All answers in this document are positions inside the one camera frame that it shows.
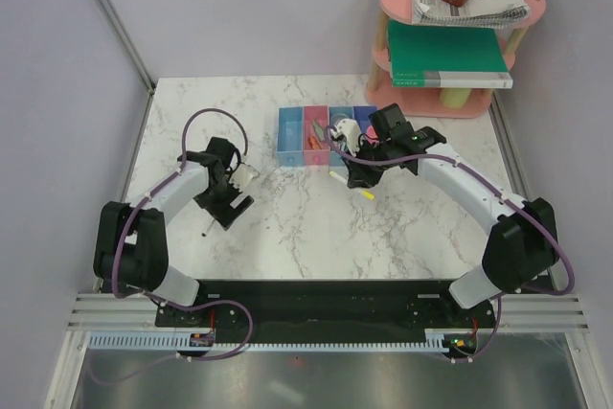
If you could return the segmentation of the black white marker pen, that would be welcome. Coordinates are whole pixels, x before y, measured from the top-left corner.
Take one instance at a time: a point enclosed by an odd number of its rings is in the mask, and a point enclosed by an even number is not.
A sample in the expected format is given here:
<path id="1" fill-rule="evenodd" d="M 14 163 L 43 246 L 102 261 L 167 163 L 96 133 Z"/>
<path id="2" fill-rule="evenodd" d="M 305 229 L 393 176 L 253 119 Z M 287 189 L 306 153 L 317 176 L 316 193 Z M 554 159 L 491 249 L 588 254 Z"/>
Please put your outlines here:
<path id="1" fill-rule="evenodd" d="M 206 224 L 204 230 L 201 233 L 201 237 L 203 238 L 207 237 L 210 234 L 211 229 L 213 228 L 214 224 L 215 224 L 214 220 L 211 220 L 208 224 Z"/>

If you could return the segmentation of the clear paperclip jar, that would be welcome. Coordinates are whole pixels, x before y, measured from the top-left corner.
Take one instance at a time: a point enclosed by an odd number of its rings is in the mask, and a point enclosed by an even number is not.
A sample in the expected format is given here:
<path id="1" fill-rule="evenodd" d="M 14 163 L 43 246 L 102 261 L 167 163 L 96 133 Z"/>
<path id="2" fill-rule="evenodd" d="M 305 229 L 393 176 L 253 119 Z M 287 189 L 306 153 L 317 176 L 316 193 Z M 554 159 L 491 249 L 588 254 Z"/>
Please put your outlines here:
<path id="1" fill-rule="evenodd" d="M 338 126 L 339 124 L 341 124 L 343 121 L 345 120 L 351 120 L 352 117 L 346 114 L 342 114 L 342 113 L 338 113 L 338 114 L 332 114 L 330 116 L 330 124 L 332 126 Z"/>

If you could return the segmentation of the pink drawer bin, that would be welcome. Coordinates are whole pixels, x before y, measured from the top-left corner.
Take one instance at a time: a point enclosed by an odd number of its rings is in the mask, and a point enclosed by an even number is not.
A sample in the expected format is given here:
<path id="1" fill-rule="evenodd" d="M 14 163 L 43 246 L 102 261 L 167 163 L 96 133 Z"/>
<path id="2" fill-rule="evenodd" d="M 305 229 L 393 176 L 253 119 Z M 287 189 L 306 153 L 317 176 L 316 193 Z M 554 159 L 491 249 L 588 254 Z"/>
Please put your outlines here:
<path id="1" fill-rule="evenodd" d="M 319 140 L 312 129 L 312 121 L 317 120 L 323 129 L 329 123 L 329 110 L 325 105 L 309 105 L 305 106 L 303 110 L 304 123 L 303 123 L 303 152 L 305 158 L 305 164 L 307 166 L 328 166 L 330 150 L 325 140 Z M 308 138 L 314 136 L 320 143 L 320 150 L 312 150 L 308 144 Z"/>

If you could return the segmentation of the light blue drawer bin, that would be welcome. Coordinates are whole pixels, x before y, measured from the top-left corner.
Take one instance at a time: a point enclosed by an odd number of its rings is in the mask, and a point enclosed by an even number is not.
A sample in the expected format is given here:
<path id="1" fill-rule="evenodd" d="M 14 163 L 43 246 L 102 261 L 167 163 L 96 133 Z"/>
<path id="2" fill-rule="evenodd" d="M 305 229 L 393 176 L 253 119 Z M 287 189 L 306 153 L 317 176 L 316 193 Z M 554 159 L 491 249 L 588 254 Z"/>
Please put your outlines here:
<path id="1" fill-rule="evenodd" d="M 329 124 L 336 126 L 345 119 L 353 120 L 354 113 L 352 106 L 330 106 L 329 107 Z M 344 152 L 348 152 L 347 138 L 341 137 L 335 141 L 336 146 Z M 343 158 L 334 150 L 330 152 L 329 165 L 332 168 L 345 167 Z"/>
<path id="2" fill-rule="evenodd" d="M 276 156 L 280 167 L 298 168 L 304 159 L 304 111 L 301 106 L 281 107 L 278 113 Z"/>

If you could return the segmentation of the green highlighter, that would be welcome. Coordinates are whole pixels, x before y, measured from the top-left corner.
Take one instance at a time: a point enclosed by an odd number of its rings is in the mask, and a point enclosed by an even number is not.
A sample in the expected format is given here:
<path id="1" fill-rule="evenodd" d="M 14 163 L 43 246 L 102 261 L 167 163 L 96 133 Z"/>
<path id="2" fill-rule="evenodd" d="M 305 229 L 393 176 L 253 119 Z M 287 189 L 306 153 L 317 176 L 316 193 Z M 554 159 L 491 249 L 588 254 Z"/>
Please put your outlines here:
<path id="1" fill-rule="evenodd" d="M 311 125 L 312 125 L 312 129 L 313 129 L 315 136 L 319 140 L 324 141 L 325 140 L 325 130 L 321 127 L 319 122 L 317 120 L 313 120 Z"/>

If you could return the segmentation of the pink cap glue bottle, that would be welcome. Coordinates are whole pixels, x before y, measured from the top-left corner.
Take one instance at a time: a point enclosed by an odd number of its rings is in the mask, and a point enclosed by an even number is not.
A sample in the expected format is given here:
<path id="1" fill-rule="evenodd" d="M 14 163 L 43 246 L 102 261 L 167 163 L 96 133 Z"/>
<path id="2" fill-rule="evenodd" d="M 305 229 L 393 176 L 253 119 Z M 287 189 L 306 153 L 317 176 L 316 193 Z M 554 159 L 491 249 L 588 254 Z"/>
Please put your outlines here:
<path id="1" fill-rule="evenodd" d="M 370 139 L 375 139 L 375 140 L 377 139 L 377 135 L 375 133 L 375 130 L 374 130 L 374 128 L 371 125 L 367 128 L 366 135 Z"/>

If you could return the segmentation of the orange highlighter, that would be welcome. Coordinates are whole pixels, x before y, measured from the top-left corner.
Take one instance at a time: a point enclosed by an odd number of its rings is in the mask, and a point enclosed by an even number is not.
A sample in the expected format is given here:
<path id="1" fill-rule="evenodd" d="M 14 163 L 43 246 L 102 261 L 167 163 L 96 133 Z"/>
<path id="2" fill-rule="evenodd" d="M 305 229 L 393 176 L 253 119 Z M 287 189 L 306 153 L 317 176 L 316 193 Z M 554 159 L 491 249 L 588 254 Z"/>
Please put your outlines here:
<path id="1" fill-rule="evenodd" d="M 320 150 L 322 148 L 319 141 L 314 136 L 308 138 L 308 144 L 312 150 Z"/>

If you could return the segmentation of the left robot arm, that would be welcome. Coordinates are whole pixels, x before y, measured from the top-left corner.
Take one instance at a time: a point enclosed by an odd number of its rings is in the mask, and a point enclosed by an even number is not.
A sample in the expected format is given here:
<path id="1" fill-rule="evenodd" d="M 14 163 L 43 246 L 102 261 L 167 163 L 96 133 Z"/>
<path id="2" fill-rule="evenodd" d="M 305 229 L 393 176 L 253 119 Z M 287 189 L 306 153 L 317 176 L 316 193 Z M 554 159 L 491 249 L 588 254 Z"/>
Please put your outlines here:
<path id="1" fill-rule="evenodd" d="M 253 174 L 238 148 L 214 137 L 203 151 L 186 151 L 177 169 L 130 203 L 110 201 L 101 211 L 93 270 L 116 294 L 139 291 L 167 302 L 190 326 L 210 315 L 204 283 L 170 265 L 167 225 L 195 203 L 227 230 L 254 203 L 244 195 Z"/>

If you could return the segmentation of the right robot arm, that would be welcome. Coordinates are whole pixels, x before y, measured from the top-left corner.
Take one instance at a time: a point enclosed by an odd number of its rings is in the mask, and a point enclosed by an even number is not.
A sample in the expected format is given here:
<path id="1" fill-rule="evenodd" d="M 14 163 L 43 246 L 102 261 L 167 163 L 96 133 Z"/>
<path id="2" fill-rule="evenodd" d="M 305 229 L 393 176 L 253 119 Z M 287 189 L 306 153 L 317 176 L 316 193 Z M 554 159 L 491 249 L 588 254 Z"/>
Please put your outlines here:
<path id="1" fill-rule="evenodd" d="M 333 122 L 326 132 L 346 165 L 349 188 L 370 189 L 384 171 L 405 169 L 445 192 L 487 234 L 480 263 L 452 282 L 450 295 L 439 301 L 446 324 L 462 325 L 476 305 L 513 293 L 559 261 L 555 213 L 546 200 L 529 201 L 492 184 L 439 131 L 413 128 L 395 104 L 369 120 L 371 135 L 350 118 Z"/>

